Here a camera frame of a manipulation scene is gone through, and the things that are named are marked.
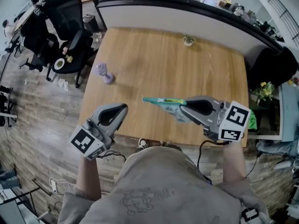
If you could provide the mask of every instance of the gray t-shirt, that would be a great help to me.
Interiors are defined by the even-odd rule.
[[[246,223],[241,212],[250,207],[259,211],[254,223],[269,223],[247,179],[213,186],[184,153],[150,147],[128,158],[113,191],[100,200],[66,192],[58,223],[237,224]]]

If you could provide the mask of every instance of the wooden floor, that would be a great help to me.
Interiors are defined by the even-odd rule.
[[[99,45],[100,42],[93,43],[94,47]],[[33,178],[50,191],[50,177],[66,179],[71,183],[76,182],[79,155],[70,149],[67,140],[79,118],[90,69],[84,71],[80,89],[74,87],[73,74],[60,75],[59,78],[69,82],[69,91],[64,91],[57,85],[58,77],[52,83],[45,79],[47,69],[41,73],[36,70],[29,71],[27,67],[19,69],[18,63],[25,57],[31,58],[32,53],[24,49],[22,55],[17,55],[17,58],[11,56],[1,81],[2,85],[14,88],[11,98],[17,102],[18,120],[10,129],[0,128],[0,161],[6,168],[11,168],[13,163],[16,164],[18,177],[23,185],[22,192],[35,187],[31,181]],[[126,157],[137,148],[136,139],[117,137],[116,141],[113,150],[120,151]],[[199,155],[197,147],[182,149],[194,162],[197,161]],[[250,171],[256,159],[254,143],[249,143],[245,155],[247,169]],[[273,170],[274,165],[280,160],[282,160],[280,156],[263,154],[249,175],[252,187],[266,202],[270,215],[273,215],[277,208],[284,207],[293,185],[292,172],[289,169]],[[122,165],[121,157],[112,156],[98,160],[103,192],[112,190]],[[203,149],[200,170],[214,184],[221,182],[221,148]],[[69,188],[65,183],[58,185],[60,193],[67,189]],[[33,194],[33,199],[38,214],[41,214],[47,210],[49,204],[62,201],[63,196],[48,197],[43,192],[37,191]],[[60,209],[61,204],[57,203],[57,207]],[[58,214],[54,211],[51,213],[51,221],[55,223]]]

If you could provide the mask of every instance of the railing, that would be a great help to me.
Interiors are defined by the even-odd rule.
[[[299,47],[299,26],[290,12],[285,8],[280,0],[268,0],[268,3],[270,3],[274,10],[278,13],[280,19],[284,22],[289,30],[293,42],[297,47]]]

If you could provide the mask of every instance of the small plate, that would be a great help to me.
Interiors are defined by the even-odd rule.
[[[57,66],[57,63],[58,63],[58,62],[62,62],[62,66],[58,67],[58,66]],[[60,70],[61,68],[63,68],[63,66],[64,66],[64,59],[63,59],[63,58],[59,58],[59,59],[55,62],[55,64],[54,64],[54,69],[56,69],[56,70]]]

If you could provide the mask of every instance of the trash can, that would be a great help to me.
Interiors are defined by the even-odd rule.
[[[97,20],[95,19],[95,16],[93,15],[85,15],[83,17],[84,27],[87,31],[90,32],[99,32],[100,28],[98,26]]]

